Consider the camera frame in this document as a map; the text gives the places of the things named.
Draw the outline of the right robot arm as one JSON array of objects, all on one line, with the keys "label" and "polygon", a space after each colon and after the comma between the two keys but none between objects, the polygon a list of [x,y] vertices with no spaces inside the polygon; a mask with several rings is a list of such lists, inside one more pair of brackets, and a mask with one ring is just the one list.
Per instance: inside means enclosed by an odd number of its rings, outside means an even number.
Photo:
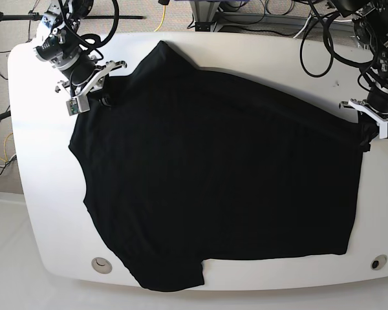
[{"label": "right robot arm", "polygon": [[109,74],[125,68],[125,61],[108,61],[104,65],[99,51],[114,36],[119,20],[120,8],[113,1],[113,24],[105,39],[97,34],[79,35],[81,20],[92,10],[93,1],[52,1],[41,18],[41,27],[47,31],[42,43],[34,48],[36,57],[48,62],[60,71],[65,81],[59,81],[55,93],[64,90],[69,99],[66,105],[69,114],[81,114],[90,110],[89,98],[96,96],[105,107],[113,106],[109,93]]}]

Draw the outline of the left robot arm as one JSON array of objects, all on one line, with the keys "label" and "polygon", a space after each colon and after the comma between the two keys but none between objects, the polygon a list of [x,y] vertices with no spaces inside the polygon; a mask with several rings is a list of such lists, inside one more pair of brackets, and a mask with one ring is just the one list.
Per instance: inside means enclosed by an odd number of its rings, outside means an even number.
[{"label": "left robot arm", "polygon": [[[322,116],[325,129],[318,128],[311,139],[336,152],[366,152],[371,140],[388,140],[388,1],[331,1],[333,11],[321,14],[315,1],[308,1],[311,16],[308,30],[303,34],[306,41],[312,29],[322,28],[323,44],[329,54],[327,68],[319,74],[305,69],[308,76],[321,78],[332,68],[335,61],[358,70],[357,84],[367,97],[350,99],[342,107],[355,110],[358,122],[351,123],[334,116]],[[350,17],[357,41],[369,48],[369,61],[355,61],[339,54],[335,48],[330,26],[339,17]]]}]

